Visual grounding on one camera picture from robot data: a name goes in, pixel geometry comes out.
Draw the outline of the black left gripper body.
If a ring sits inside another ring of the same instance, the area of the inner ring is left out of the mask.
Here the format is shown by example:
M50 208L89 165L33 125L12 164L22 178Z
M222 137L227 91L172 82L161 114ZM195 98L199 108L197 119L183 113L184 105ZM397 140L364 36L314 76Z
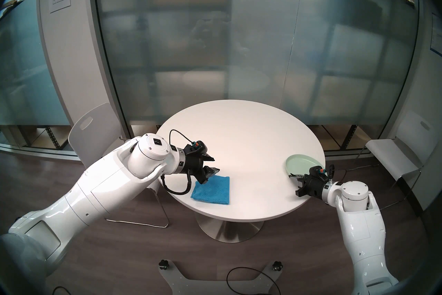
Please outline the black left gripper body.
M205 184L208 176L204 171L204 162L209 161L209 155L198 151L184 151L184 154L183 173L186 174L188 184L191 184L191 176L194 176L200 184Z

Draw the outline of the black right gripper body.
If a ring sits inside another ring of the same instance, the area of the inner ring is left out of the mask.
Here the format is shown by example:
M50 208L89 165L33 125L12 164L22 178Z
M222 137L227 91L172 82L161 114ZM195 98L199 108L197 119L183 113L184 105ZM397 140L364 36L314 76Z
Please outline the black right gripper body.
M301 187L301 197L308 195L317 199L321 199L324 187L327 182L327 174L319 174L318 176L305 174L302 179L303 186Z

